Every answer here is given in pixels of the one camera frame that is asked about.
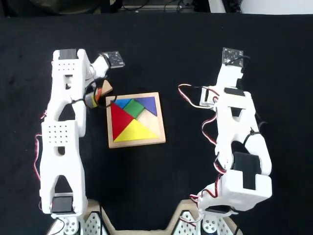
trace black cable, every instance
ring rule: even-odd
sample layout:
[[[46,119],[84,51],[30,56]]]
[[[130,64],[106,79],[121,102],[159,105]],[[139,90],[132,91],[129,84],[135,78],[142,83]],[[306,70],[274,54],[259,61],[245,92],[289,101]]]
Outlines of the black cable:
[[[252,128],[250,130],[250,133],[246,136],[245,141],[243,142],[243,145],[246,145],[247,140],[249,139],[250,136],[254,136],[257,134],[261,134],[260,131],[254,131]]]
[[[56,218],[56,220],[60,220],[62,223],[63,223],[63,227],[59,230],[59,231],[57,231],[56,233],[53,233],[53,234],[51,234],[51,235],[56,235],[56,234],[58,234],[60,231],[62,231],[63,230],[63,228],[65,227],[65,222],[63,221],[63,220],[61,220],[61,219],[59,219],[59,218]]]
[[[94,100],[94,102],[96,103],[96,105],[97,105],[98,107],[103,108],[103,109],[106,109],[106,108],[110,107],[110,106],[116,101],[117,96],[115,96],[115,97],[114,97],[114,100],[113,100],[110,104],[108,104],[108,105],[106,105],[106,106],[103,106],[103,105],[99,104],[99,102],[96,100],[97,82],[98,82],[98,81],[101,81],[101,80],[104,81],[104,80],[107,80],[107,79],[106,79],[105,77],[99,77],[99,78],[97,78],[97,79],[91,81],[91,82],[86,86],[86,88],[85,88],[85,91],[84,91],[84,94],[83,94],[83,98],[77,99],[77,100],[72,100],[71,104],[75,104],[75,103],[77,103],[77,102],[79,102],[79,101],[82,101],[82,102],[87,106],[86,101],[85,101],[85,100],[86,100],[86,95],[87,95],[87,90],[95,83],[95,84],[96,84],[96,87],[95,87],[94,90],[93,90],[93,100]]]
[[[236,227],[236,230],[235,230],[235,232],[234,232],[234,235],[237,235],[238,231],[239,231],[239,227],[237,226],[237,227]]]
[[[243,68],[241,69],[241,72],[244,73],[244,71],[246,70],[246,67],[248,66],[251,58],[250,56],[247,55],[241,55],[236,57],[235,59],[232,59],[231,61],[228,61],[227,63],[225,63],[225,65],[231,65],[232,63],[234,63],[236,60],[240,60],[240,59],[246,59],[247,60],[247,64],[243,66]]]
[[[110,106],[116,101],[116,99],[117,99],[117,96],[115,96],[115,97],[114,97],[114,100],[111,101],[110,104],[108,104],[108,105],[106,105],[106,106],[103,106],[103,105],[100,105],[100,104],[98,103],[98,101],[97,101],[97,99],[96,99],[96,92],[97,92],[97,85],[96,85],[95,89],[93,90],[93,100],[94,100],[94,102],[96,103],[96,105],[97,105],[99,108],[106,109],[106,108],[110,107]]]
[[[102,235],[102,207],[99,203],[99,209],[100,209],[100,235]]]
[[[122,7],[127,10],[127,11],[136,11],[136,10],[139,10],[141,9],[142,7],[146,6],[148,3],[149,3],[150,0],[147,0],[142,6],[140,7],[137,7],[137,8],[126,8],[123,4],[122,4]]]

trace wooden puzzle board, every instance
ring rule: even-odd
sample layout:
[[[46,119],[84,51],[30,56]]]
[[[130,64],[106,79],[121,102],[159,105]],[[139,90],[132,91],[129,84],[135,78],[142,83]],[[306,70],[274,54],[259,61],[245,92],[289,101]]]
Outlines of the wooden puzzle board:
[[[106,97],[109,105],[114,96]],[[107,108],[109,148],[164,143],[158,92],[118,95]]]

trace black table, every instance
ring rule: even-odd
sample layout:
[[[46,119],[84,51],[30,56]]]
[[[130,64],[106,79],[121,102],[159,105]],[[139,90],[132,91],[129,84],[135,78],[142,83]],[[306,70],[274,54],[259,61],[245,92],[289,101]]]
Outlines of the black table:
[[[166,144],[108,149],[105,110],[89,110],[80,140],[86,194],[117,229],[164,229],[181,199],[212,183],[214,146],[200,124],[211,111],[192,108],[177,84],[215,84],[223,47],[244,50],[243,77],[268,125],[273,196],[233,219],[244,234],[290,234],[300,218],[312,157],[312,16],[81,15],[0,20],[1,233],[44,234],[52,219],[37,205],[34,135],[49,101],[52,52],[119,50],[126,67],[109,73],[114,93],[160,93]],[[187,91],[197,102],[200,90]],[[207,129],[217,135],[216,125]]]

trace cable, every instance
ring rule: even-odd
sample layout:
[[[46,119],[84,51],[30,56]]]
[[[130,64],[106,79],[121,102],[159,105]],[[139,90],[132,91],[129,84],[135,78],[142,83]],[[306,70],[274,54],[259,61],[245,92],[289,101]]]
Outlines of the cable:
[[[225,174],[226,173],[226,170],[223,169],[223,167],[221,166],[220,162],[218,161],[218,158],[219,158],[219,154],[217,154],[217,157],[216,159],[214,160],[214,163],[213,163],[213,166],[214,168],[216,169],[216,171],[220,174]]]
[[[231,65],[234,61],[240,60],[240,59],[246,59],[246,60],[248,60],[248,63],[247,63],[245,66],[243,66],[243,68],[241,69],[241,73],[244,73],[246,67],[248,66],[248,64],[249,64],[249,62],[250,62],[250,60],[251,60],[250,56],[247,56],[247,55],[238,56],[238,57],[236,57],[235,59],[232,59],[232,60],[228,61],[227,63],[225,63],[225,65],[226,65],[226,66],[227,66],[227,65]]]
[[[91,81],[87,86],[86,86],[86,88],[85,88],[85,91],[84,91],[84,94],[83,94],[83,98],[80,98],[80,99],[77,99],[77,100],[72,100],[72,102],[71,102],[71,104],[75,104],[75,103],[77,103],[77,102],[79,102],[79,101],[82,101],[87,107],[88,107],[88,105],[86,104],[86,95],[87,95],[87,90],[95,83],[96,84],[96,82],[98,82],[98,81],[100,81],[100,80],[107,80],[105,77],[99,77],[99,78],[97,78],[97,79],[94,79],[93,81]],[[110,107],[115,101],[116,101],[116,99],[117,99],[117,96],[115,96],[114,97],[114,100],[110,103],[110,104],[108,104],[108,105],[106,105],[106,106],[103,106],[103,105],[100,105],[99,103],[98,103],[98,101],[96,100],[96,92],[97,92],[97,85],[96,85],[96,87],[94,88],[94,90],[93,90],[93,100],[94,100],[94,102],[96,103],[96,105],[98,106],[98,107],[100,107],[100,108],[103,108],[103,109],[106,109],[106,108],[108,108],[108,107]]]
[[[98,100],[96,99],[96,92],[97,92],[97,87],[95,87],[95,89],[93,90],[93,100],[94,102],[96,103],[96,105],[99,107],[99,108],[103,108],[103,109],[106,109],[108,107],[110,107],[117,99],[117,96],[114,97],[114,100],[110,102],[110,104],[106,105],[106,106],[102,106],[98,103]]]
[[[216,161],[213,163],[213,166],[214,166],[214,168],[216,169],[216,171],[217,171],[218,173],[220,173],[220,174],[225,174],[225,173],[226,173],[226,171],[225,171],[224,169],[220,169],[220,168],[218,167],[218,165],[216,164]]]
[[[57,231],[56,233],[53,233],[53,234],[50,234],[50,235],[56,235],[56,234],[58,234],[59,232],[61,232],[62,230],[63,230],[63,228],[65,227],[65,222],[63,221],[63,220],[61,220],[60,218],[56,218],[56,220],[60,220],[62,223],[63,223],[63,227],[59,230],[59,231]]]
[[[102,207],[99,203],[99,209],[100,209],[100,235],[102,235]]]
[[[39,156],[39,140],[38,140],[38,136],[42,136],[41,134],[36,134],[35,135],[35,161],[34,161],[34,164],[33,164],[33,167],[34,167],[34,171],[36,173],[36,176],[38,178],[38,180],[40,181],[40,174],[37,170],[37,167],[36,167],[36,162],[38,160],[38,156]]]
[[[212,106],[209,106],[209,107],[204,107],[204,106],[199,106],[199,105],[195,105],[193,102],[191,102],[191,100],[188,98],[188,96],[185,95],[184,92],[181,91],[180,87],[183,87],[183,86],[187,86],[187,87],[193,87],[193,88],[204,88],[204,89],[207,89],[211,92],[213,92],[214,94],[216,94],[217,96],[220,96],[215,90],[211,89],[211,88],[208,88],[208,87],[204,87],[204,86],[201,86],[201,87],[195,87],[195,86],[192,86],[190,84],[179,84],[178,85],[178,92],[179,94],[189,103],[191,104],[193,107],[195,108],[199,108],[199,109],[212,109],[215,107],[215,105],[212,105]]]
[[[40,200],[39,203],[38,203],[38,208],[39,208],[39,210],[43,211],[43,209],[42,209],[42,207],[41,207],[41,200]]]
[[[230,65],[230,64],[232,64],[233,62],[235,62],[236,60],[240,60],[240,59],[247,59],[247,60],[249,60],[250,61],[250,56],[247,56],[247,55],[241,55],[241,56],[238,56],[238,57],[236,57],[235,59],[232,59],[232,60],[230,60],[230,61],[228,61],[227,63],[225,63],[225,65],[227,66],[227,65]]]
[[[203,193],[204,193],[204,192],[207,192],[207,193],[210,194],[210,196],[213,197],[213,198],[217,198],[217,197],[219,196],[219,194],[218,194],[218,189],[217,189],[217,185],[218,185],[218,182],[219,182],[220,177],[221,177],[221,174],[219,174],[219,175],[217,176],[216,180],[215,180],[215,184],[214,184],[215,195],[214,195],[210,190],[208,190],[208,189],[205,188],[205,189],[203,189],[203,190],[201,191],[201,197],[203,197]]]
[[[127,11],[136,11],[136,10],[139,10],[141,9],[142,7],[146,6],[148,3],[149,3],[150,0],[147,0],[142,6],[140,7],[137,7],[137,8],[126,8],[123,4],[122,4],[122,7],[127,10]]]
[[[239,227],[237,226],[237,227],[236,227],[236,230],[235,230],[235,232],[234,232],[234,235],[237,235],[238,231],[239,231]]]
[[[200,215],[199,219],[194,220],[194,221],[185,220],[182,216],[179,217],[179,219],[180,219],[182,222],[185,222],[185,223],[187,223],[187,224],[190,224],[190,225],[192,225],[192,226],[194,226],[194,227],[196,227],[196,225],[195,225],[194,223],[198,223],[199,221],[202,220],[202,218],[203,218],[203,215],[202,215],[202,214]]]
[[[214,115],[214,117],[212,117],[211,119],[208,119],[208,120],[205,120],[202,124],[201,124],[201,131],[202,131],[202,134],[210,141],[210,143],[216,145],[216,141],[214,139],[212,139],[212,137],[210,137],[204,130],[204,126],[208,123],[211,123],[213,121],[215,121],[217,118],[217,114]]]

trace robotic arm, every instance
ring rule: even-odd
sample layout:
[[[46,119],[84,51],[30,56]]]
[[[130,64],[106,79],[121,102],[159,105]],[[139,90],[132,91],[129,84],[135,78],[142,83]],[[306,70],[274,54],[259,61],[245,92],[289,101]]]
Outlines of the robotic arm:
[[[242,51],[224,48],[216,86],[201,90],[200,107],[216,112],[218,137],[211,142],[216,145],[214,167],[220,174],[197,195],[190,195],[200,220],[247,211],[272,195],[271,160],[258,129],[253,100],[249,92],[236,87],[247,58]],[[242,143],[248,153],[232,152],[233,141]]]
[[[52,61],[51,98],[42,122],[43,152],[40,163],[40,196],[42,210],[53,218],[62,217],[75,229],[67,234],[75,234],[78,222],[87,209],[85,193],[85,173],[79,154],[79,137],[86,130],[85,88],[95,79],[105,77],[109,68],[123,67],[118,52],[101,54],[91,64],[85,50],[56,50]],[[75,112],[75,120],[59,121],[59,116],[67,104]],[[60,175],[64,175],[72,192],[55,193]],[[83,234],[84,223],[81,223]]]

